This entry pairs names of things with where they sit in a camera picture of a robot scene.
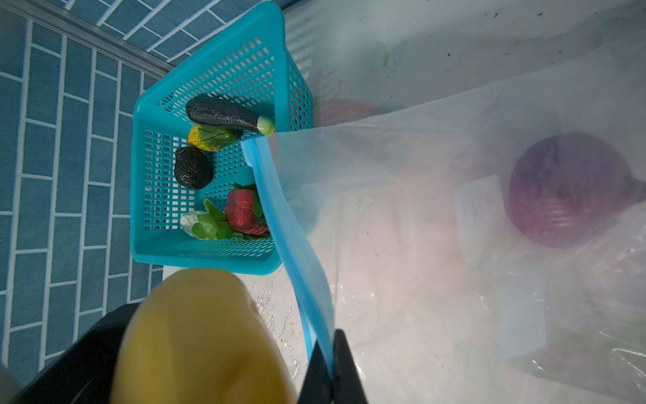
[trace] plastic food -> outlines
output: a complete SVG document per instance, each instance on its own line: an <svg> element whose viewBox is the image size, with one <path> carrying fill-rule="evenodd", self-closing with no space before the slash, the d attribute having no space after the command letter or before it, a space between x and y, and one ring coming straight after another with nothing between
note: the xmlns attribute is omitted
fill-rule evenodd
<svg viewBox="0 0 646 404"><path fill-rule="evenodd" d="M238 141L240 131L197 123L189 133L189 145L204 151L218 151Z"/></svg>
<svg viewBox="0 0 646 404"><path fill-rule="evenodd" d="M509 183L510 218L530 239L569 247L646 197L644 182L607 142L585 133L552 136L518 159Z"/></svg>
<svg viewBox="0 0 646 404"><path fill-rule="evenodd" d="M233 230L227 223L227 218L207 198L204 198L204 211L190 211L182 214L180 226L189 234L200 240L230 239Z"/></svg>
<svg viewBox="0 0 646 404"><path fill-rule="evenodd" d="M200 94L186 103L186 115L202 125L241 129L264 135L276 131L274 121L232 102Z"/></svg>
<svg viewBox="0 0 646 404"><path fill-rule="evenodd" d="M188 189L202 189L213 179L213 166L196 147L175 150L175 179Z"/></svg>
<svg viewBox="0 0 646 404"><path fill-rule="evenodd" d="M110 404L288 404L297 394L244 284L215 268L151 291L123 336Z"/></svg>
<svg viewBox="0 0 646 404"><path fill-rule="evenodd" d="M231 228L249 235L268 234L269 227L265 221L256 186L254 184L245 187L240 184L234 186L236 188L232 189L227 197L228 205L224 207L224 213Z"/></svg>

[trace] white grout line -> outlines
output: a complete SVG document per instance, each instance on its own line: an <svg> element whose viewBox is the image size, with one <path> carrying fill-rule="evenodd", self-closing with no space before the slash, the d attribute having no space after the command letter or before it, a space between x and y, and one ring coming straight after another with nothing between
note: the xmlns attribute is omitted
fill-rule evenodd
<svg viewBox="0 0 646 404"><path fill-rule="evenodd" d="M187 34L194 41L199 41L199 39L195 35L193 35L192 33L188 32L188 31L186 31L184 28L182 28L180 31L182 31L184 34Z"/></svg>
<svg viewBox="0 0 646 404"><path fill-rule="evenodd" d="M121 108L121 75L123 72L123 63L119 62L117 66L117 91L116 104L114 106L114 127L112 128L112 168L110 170L110 207L108 210L108 236L105 250L105 273L103 274L103 315L106 314L108 307L108 279L110 273L110 251L112 249L112 216L114 214L114 183L116 181L117 170L117 144L119 142L119 109Z"/></svg>
<svg viewBox="0 0 646 404"><path fill-rule="evenodd" d="M92 309L89 309L89 310L85 310L84 312L80 312L80 313L79 313L79 315L85 315L85 314L91 314L91 313L98 313L98 312L102 312L102 311L103 311L103 308L102 308L102 307L99 307L99 308L92 308Z"/></svg>
<svg viewBox="0 0 646 404"><path fill-rule="evenodd" d="M147 16L145 16L141 21L139 21L139 23L137 23L137 25L135 25L130 31L128 31L127 34L125 34L125 36L123 37L123 40L127 41L128 38L130 38L135 32L137 32L139 28L143 27L145 23L147 23L148 21L151 20L151 18L156 16L157 13L170 2L171 0L163 0L161 3L159 3L155 8L152 9L151 12L148 13Z"/></svg>
<svg viewBox="0 0 646 404"><path fill-rule="evenodd" d="M92 62L91 72L96 71L96 50L92 49ZM83 171L83 203L81 205L81 235L79 243L79 259L76 268L76 303L74 307L74 333L72 340L76 341L79 334L79 312L81 311L81 287L83 285L83 245L85 244L85 224L87 223L87 191L88 191L88 177L90 176L90 143L92 138L92 119L94 115L94 83L95 74L90 75L90 105L88 106L87 118L87 135L85 139L85 168Z"/></svg>
<svg viewBox="0 0 646 404"><path fill-rule="evenodd" d="M81 213L56 212L56 213L54 213L54 216L56 216L56 217L81 217Z"/></svg>
<svg viewBox="0 0 646 404"><path fill-rule="evenodd" d="M130 265L132 265L132 254L130 254ZM148 268L148 293L146 295L150 294L151 292L151 285L152 285L152 271L151 271L152 265L150 268Z"/></svg>
<svg viewBox="0 0 646 404"><path fill-rule="evenodd" d="M40 51L42 51L42 52L45 52L45 53L49 53L50 55L54 55L54 56L56 56L57 58L60 58L60 57L61 57L61 54L60 54L60 53L58 53L58 52L54 52L53 50L49 50L49 49L47 49L47 48L45 48L45 47L42 47L42 46L40 46L40 45L37 45L37 44L35 44L35 43L33 43L33 44L32 44L32 48L34 48L34 49L38 49L38 50L40 50Z"/></svg>
<svg viewBox="0 0 646 404"><path fill-rule="evenodd" d="M63 95L66 96L67 98L72 98L73 100L84 102L86 104L90 102L90 100L86 100L85 98L75 96L74 94L70 94L68 92L64 92Z"/></svg>
<svg viewBox="0 0 646 404"><path fill-rule="evenodd" d="M25 150L25 119L27 114L27 90L29 89L29 64L32 57L32 30L34 23L27 20L25 32L25 53L23 55L23 88L20 93L20 118L16 147L16 171L14 178L14 201L11 219L11 240L9 242L9 265L6 275L5 327L3 328L2 362L9 362L9 333L11 329L11 309L14 302L14 272L16 270L16 250L18 244L18 216L20 215L20 190L22 186L23 155Z"/></svg>
<svg viewBox="0 0 646 404"><path fill-rule="evenodd" d="M168 56L166 56L165 54L163 54L163 53L161 53L161 52L159 52L159 51L157 51L157 50L154 50L154 49L153 49L153 50L151 51L151 53L152 53L152 52L155 52L157 55L161 56L161 58L162 58L162 59L168 59Z"/></svg>
<svg viewBox="0 0 646 404"><path fill-rule="evenodd" d="M201 9L197 10L191 17L188 17L185 19L181 24L179 24L177 27L173 28L168 34L164 35L160 39L157 40L157 42L153 43L151 46L146 49L146 52L150 52L153 49L155 49L160 43L164 42L166 39L169 39L171 36L177 34L179 31L183 30L184 27L186 27L188 24L192 23L194 19L202 15L202 13L206 12L206 10L210 9L214 5L218 4L220 0L211 0L209 1L204 7Z"/></svg>
<svg viewBox="0 0 646 404"><path fill-rule="evenodd" d="M114 142L114 139L106 138L105 136L101 136L101 135L98 135L98 134L91 134L90 137L93 138L93 139L105 140L107 142Z"/></svg>
<svg viewBox="0 0 646 404"><path fill-rule="evenodd" d="M65 353L65 350L54 352L53 354L45 355L44 358L45 358L45 361L46 361L47 359L52 359L53 357L63 355L64 353Z"/></svg>
<svg viewBox="0 0 646 404"><path fill-rule="evenodd" d="M145 90L143 89L143 72L141 72L139 78L139 95L142 95Z"/></svg>
<svg viewBox="0 0 646 404"><path fill-rule="evenodd" d="M63 126L63 89L65 88L65 67L67 64L67 37L61 40L61 66L58 76L58 100L56 105L56 134L54 136L54 170L52 171L52 196L49 207L49 233L47 236L47 265L45 266L45 294L43 295L43 329L41 331L38 370L45 367L45 345L49 320L49 291L52 282L52 259L54 256L54 221L56 217L56 196L58 191L58 162L61 150L61 128Z"/></svg>
<svg viewBox="0 0 646 404"><path fill-rule="evenodd" d="M117 9L117 7L120 6L122 1L123 0L115 0L114 3L110 6L110 8L108 8L105 11L105 13L103 13L101 18L99 18L99 21L96 22L96 26L100 27L101 24L103 24L105 22L105 20L107 20L112 15L112 13Z"/></svg>
<svg viewBox="0 0 646 404"><path fill-rule="evenodd" d="M56 124L55 123L43 122L43 121L39 121L39 120L36 120L36 119L31 119L31 118L25 118L25 122L26 123L33 123L34 125L46 126L46 127L52 128L52 129L56 129Z"/></svg>
<svg viewBox="0 0 646 404"><path fill-rule="evenodd" d="M245 15L246 13L248 13L250 10L251 10L251 8L250 8L249 10L245 11L244 13L240 14L239 16L235 17L234 19L232 19L232 20L231 20L231 21L229 21L228 23L224 23L224 21L222 21L222 19L220 19L220 18L219 18L218 16L216 16L215 14L213 14L214 16L218 17L218 19L219 19L219 20L221 20L221 21L223 22L223 25L220 25L218 28L216 28L216 29L214 29L213 31L211 31L211 33L210 33L210 34L206 35L204 38L200 39L200 40L199 40L199 41L197 41L196 43L194 43L194 44L192 44L192 45L188 46L187 48L183 49L182 51L178 52L177 54L175 54L175 55L173 55L173 56L171 56L171 57L167 58L167 59L165 60L165 61L166 61L166 63L168 63L168 62L170 62L170 61L173 61L173 60L177 59L178 57L180 57L180 56L181 56L181 55L183 55L184 53L190 52L190 51L191 51L191 49L193 49L194 47L197 47L198 45L201 45L202 43L205 43L205 42L210 41L212 37L214 37L215 35L219 34L219 33L220 33L220 32L222 32L222 31L224 31L224 30L225 30L226 28L228 28L231 24L233 24L234 22L236 22L236 21L238 21L240 18L242 18L242 16L244 16L244 15Z"/></svg>
<svg viewBox="0 0 646 404"><path fill-rule="evenodd" d="M69 3L65 5L65 10L71 10L74 6L74 3L76 3L76 0L70 0Z"/></svg>
<svg viewBox="0 0 646 404"><path fill-rule="evenodd" d="M98 187L109 187L110 184L108 182L97 182L97 181L88 181L88 185L95 185Z"/></svg>
<svg viewBox="0 0 646 404"><path fill-rule="evenodd" d="M138 2L139 4L141 4L142 6L144 6L145 8L148 8L150 11L152 11L152 7L151 7L151 6L149 6L149 5L147 5L147 4L146 4L146 3L144 3L143 1L141 1L141 0L137 0L137 2Z"/></svg>
<svg viewBox="0 0 646 404"><path fill-rule="evenodd" d="M51 288L56 288L58 286L69 286L69 285L75 285L76 281L65 281L65 282L55 282L55 283L50 283L49 286Z"/></svg>
<svg viewBox="0 0 646 404"><path fill-rule="evenodd" d="M226 24L227 22L224 21L218 14L215 14L211 9L209 9L209 14L211 14L213 17L217 18L219 22Z"/></svg>
<svg viewBox="0 0 646 404"><path fill-rule="evenodd" d="M132 297L131 291L132 291L132 260L128 263L128 285L126 286L126 298L125 301L128 303L131 303L130 299Z"/></svg>
<svg viewBox="0 0 646 404"><path fill-rule="evenodd" d="M125 32L124 32L124 31L122 31L122 30L118 30L117 28L114 28L114 27L113 27L112 25L110 25L110 24L103 23L103 25L105 25L106 27L110 28L111 30L115 30L117 33L119 33L119 34L121 34L121 35L125 35Z"/></svg>
<svg viewBox="0 0 646 404"><path fill-rule="evenodd" d="M33 178L34 180L48 180L48 181L52 180L52 177L48 175L37 175L37 174L26 174L26 173L22 173L20 175L23 178Z"/></svg>
<svg viewBox="0 0 646 404"><path fill-rule="evenodd" d="M13 332L13 331L20 331L20 330L26 330L27 328L38 327L38 326L40 326L40 325L43 325L43 322L42 322L42 321L36 321L35 323L29 323L29 324L24 324L24 325L18 325L18 326L15 326L15 327L11 327L11 329L9 330L9 332Z"/></svg>
<svg viewBox="0 0 646 404"><path fill-rule="evenodd" d="M155 35L155 36L156 36L156 37L158 37L158 38L161 38L161 37L162 37L162 36L161 36L161 35L159 35L157 32L155 32L155 31L151 30L150 28L146 27L145 25L142 27L142 29L144 29L144 30L146 30L146 31L150 32L151 34Z"/></svg>
<svg viewBox="0 0 646 404"><path fill-rule="evenodd" d="M0 72L0 77L8 78L10 80L20 81L21 83L23 82L23 79L21 79L20 77L14 76L13 74L5 73L5 72Z"/></svg>
<svg viewBox="0 0 646 404"><path fill-rule="evenodd" d="M111 75L109 75L109 74L107 74L107 73L104 73L104 72L102 72L102 71L100 71L100 70L95 70L94 72L95 72L96 74L98 74L99 76L107 77L108 79L112 79L112 80L114 80L114 81L116 81L116 80L117 80L117 78L116 78L116 77L111 76Z"/></svg>
<svg viewBox="0 0 646 404"><path fill-rule="evenodd" d="M49 252L47 248L25 248L23 250L14 250L14 254L37 254L47 252Z"/></svg>

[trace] yellow object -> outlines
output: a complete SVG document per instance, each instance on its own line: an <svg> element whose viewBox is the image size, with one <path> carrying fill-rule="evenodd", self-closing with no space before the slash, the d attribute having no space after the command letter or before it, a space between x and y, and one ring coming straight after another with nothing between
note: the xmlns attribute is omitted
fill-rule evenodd
<svg viewBox="0 0 646 404"><path fill-rule="evenodd" d="M276 343L240 280L179 271L134 314L123 337L111 404L292 404Z"/></svg>
<svg viewBox="0 0 646 404"><path fill-rule="evenodd" d="M240 131L196 123L189 132L189 145L204 151L218 151L238 141Z"/></svg>

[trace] blue plastic basket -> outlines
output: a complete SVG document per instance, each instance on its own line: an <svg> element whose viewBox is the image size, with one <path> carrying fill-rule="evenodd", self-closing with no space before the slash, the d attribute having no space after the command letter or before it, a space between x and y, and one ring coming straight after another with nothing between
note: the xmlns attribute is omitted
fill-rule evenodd
<svg viewBox="0 0 646 404"><path fill-rule="evenodd" d="M150 264L271 273L280 266L273 239L204 241L180 227L182 213L204 210L203 198L223 209L234 182L255 182L240 142L214 154L214 178L206 188L192 191L175 181L174 151L187 145L193 125L184 106L204 92L273 117L278 132L311 127L311 94L286 49L278 6L260 3L137 101L130 183L132 256Z"/></svg>

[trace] paper label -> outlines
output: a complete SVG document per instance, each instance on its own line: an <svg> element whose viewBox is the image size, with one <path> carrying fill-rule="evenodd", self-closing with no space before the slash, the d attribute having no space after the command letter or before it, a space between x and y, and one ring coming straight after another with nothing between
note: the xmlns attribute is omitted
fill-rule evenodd
<svg viewBox="0 0 646 404"><path fill-rule="evenodd" d="M492 238L503 236L508 222L497 175L469 182L453 191L455 221L464 259L477 266Z"/></svg>

